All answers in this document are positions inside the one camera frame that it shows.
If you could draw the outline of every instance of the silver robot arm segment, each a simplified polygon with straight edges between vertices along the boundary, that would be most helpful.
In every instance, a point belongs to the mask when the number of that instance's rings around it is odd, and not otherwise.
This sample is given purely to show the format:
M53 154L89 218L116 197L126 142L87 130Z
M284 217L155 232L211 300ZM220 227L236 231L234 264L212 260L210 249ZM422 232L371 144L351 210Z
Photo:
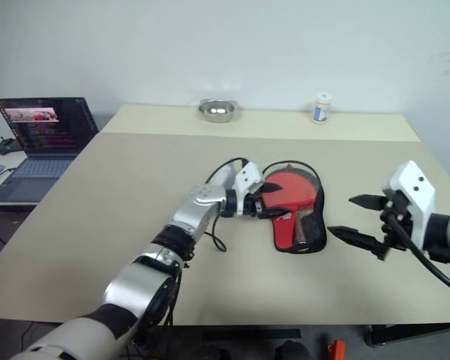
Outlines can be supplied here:
M196 186L157 237L110 282L102 305L69 320L13 360L104 360L123 350L138 328L158 324L177 292L176 278L193 257L211 218L232 216L236 192Z

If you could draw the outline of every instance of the white bottle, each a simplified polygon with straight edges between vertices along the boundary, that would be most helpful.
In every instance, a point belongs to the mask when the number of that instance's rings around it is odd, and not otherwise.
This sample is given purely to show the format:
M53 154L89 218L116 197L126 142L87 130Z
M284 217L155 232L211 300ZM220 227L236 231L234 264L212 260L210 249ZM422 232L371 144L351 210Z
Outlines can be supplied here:
M325 124L329 114L332 96L326 92L320 92L316 95L315 108L313 109L312 119L315 124Z

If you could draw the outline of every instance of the beige table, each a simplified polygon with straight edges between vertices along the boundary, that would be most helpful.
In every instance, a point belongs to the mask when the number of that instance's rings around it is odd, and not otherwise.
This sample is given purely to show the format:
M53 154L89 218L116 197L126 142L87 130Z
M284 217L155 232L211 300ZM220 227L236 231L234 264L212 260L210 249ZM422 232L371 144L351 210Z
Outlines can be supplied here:
M379 194L409 159L436 186L437 211L450 214L450 177L399 115L337 114L316 126L301 113L243 112L217 125L193 109L125 106L0 253L0 317L63 321L94 310L188 190L239 155L259 166L281 159L314 166L327 225L380 237L378 213L347 199ZM223 219L217 232L229 252L201 239L184 271L177 324L450 322L450 289L410 252L393 250L380 262L328 234L319 253L278 253L271 224L245 217ZM450 276L450 265L438 266Z

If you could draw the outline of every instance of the computer monitor display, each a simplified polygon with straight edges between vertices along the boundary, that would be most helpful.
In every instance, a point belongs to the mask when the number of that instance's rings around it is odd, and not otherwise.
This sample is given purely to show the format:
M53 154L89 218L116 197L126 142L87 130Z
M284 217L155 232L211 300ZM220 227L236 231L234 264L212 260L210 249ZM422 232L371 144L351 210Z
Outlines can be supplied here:
M82 97L0 99L0 112L27 155L78 155L98 132Z

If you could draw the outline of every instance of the stainless steel bowl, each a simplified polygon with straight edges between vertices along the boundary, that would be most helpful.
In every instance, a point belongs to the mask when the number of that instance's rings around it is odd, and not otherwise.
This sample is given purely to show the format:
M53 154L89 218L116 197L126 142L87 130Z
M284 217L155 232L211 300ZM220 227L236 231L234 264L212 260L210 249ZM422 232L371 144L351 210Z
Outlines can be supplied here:
M236 103L225 100L202 100L198 111L210 122L229 122L235 113Z

